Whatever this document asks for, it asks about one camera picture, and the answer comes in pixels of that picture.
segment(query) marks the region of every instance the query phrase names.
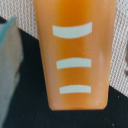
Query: white surface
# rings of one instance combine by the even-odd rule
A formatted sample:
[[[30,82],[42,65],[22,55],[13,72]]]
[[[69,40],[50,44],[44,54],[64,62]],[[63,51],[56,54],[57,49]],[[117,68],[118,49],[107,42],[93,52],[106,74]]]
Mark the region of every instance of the white surface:
[[[60,94],[67,94],[67,93],[91,93],[91,86],[69,85],[60,88]]]
[[[69,58],[57,61],[57,69],[74,68],[74,67],[91,67],[91,59],[86,58]]]
[[[59,27],[53,25],[53,35],[65,38],[74,39],[86,36],[92,32],[92,22],[74,27]]]

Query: white stripe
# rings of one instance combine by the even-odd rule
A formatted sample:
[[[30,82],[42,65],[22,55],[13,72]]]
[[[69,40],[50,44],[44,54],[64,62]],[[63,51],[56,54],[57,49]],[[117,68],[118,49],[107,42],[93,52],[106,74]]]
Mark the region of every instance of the white stripe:
[[[60,88],[60,94],[67,94],[67,93],[91,93],[91,86],[69,85]]]
[[[91,59],[70,58],[57,61],[57,69],[74,67],[91,67]]]
[[[65,39],[73,39],[92,33],[92,22],[75,27],[58,27],[53,25],[53,35]]]

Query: black surface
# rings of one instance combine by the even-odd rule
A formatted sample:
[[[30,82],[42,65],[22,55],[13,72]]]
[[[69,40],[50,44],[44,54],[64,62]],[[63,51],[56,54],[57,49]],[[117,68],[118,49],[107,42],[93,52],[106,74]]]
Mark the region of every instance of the black surface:
[[[21,31],[24,61],[4,128],[128,128],[128,98],[109,88],[102,111],[58,111],[48,107],[38,40]]]

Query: dark background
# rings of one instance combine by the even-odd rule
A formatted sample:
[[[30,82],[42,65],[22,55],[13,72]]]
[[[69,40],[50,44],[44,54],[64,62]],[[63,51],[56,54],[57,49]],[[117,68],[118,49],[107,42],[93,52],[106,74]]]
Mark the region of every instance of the dark background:
[[[112,87],[105,110],[51,111],[38,40],[20,32],[24,60],[4,128],[128,128],[128,98]]]

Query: gray object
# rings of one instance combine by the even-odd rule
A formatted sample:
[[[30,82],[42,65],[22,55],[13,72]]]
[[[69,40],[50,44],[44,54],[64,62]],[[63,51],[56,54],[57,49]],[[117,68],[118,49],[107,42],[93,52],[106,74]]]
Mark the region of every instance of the gray object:
[[[19,81],[22,46],[16,20],[0,25],[0,128],[6,118],[9,104]]]

